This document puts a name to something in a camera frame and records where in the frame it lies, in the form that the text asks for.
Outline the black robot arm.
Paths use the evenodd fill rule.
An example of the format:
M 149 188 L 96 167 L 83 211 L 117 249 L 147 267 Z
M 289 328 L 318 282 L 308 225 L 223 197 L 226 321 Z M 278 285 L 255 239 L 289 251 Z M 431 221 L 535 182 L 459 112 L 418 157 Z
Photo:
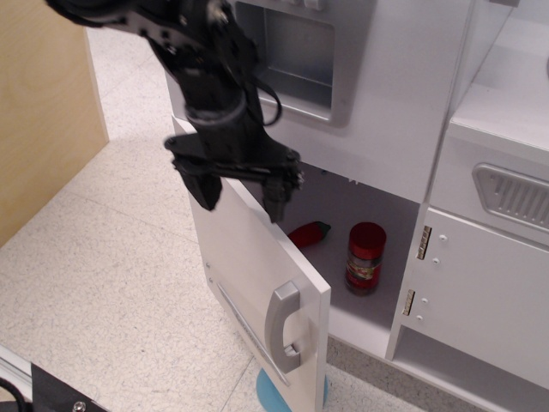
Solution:
M 271 138 L 258 93 L 275 91 L 256 77 L 256 44 L 227 1 L 50 1 L 77 25 L 144 38 L 178 84 L 195 133 L 169 137 L 174 168 L 189 193 L 211 211 L 223 178 L 257 182 L 273 223 L 302 185 L 300 156 Z

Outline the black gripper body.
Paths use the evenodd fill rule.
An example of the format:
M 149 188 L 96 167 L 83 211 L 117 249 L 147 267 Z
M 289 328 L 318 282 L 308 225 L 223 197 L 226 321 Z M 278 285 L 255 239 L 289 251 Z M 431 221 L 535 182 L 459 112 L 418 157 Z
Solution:
M 303 184 L 297 152 L 270 138 L 244 100 L 188 100 L 184 109 L 196 132 L 167 138 L 165 148 L 188 186 L 209 187 L 221 177 Z

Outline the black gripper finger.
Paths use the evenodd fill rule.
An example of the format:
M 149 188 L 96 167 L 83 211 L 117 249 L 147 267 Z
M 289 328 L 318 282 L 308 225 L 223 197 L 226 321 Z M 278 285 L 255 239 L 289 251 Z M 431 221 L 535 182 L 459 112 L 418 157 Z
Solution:
M 220 177 L 210 174 L 193 174 L 181 165 L 178 165 L 178 171 L 188 192 L 198 204 L 205 210 L 214 210 L 222 191 Z
M 262 183 L 262 206 L 271 223 L 283 220 L 285 207 L 291 201 L 293 192 L 299 188 L 297 180 L 288 180 L 280 176 L 267 178 Z

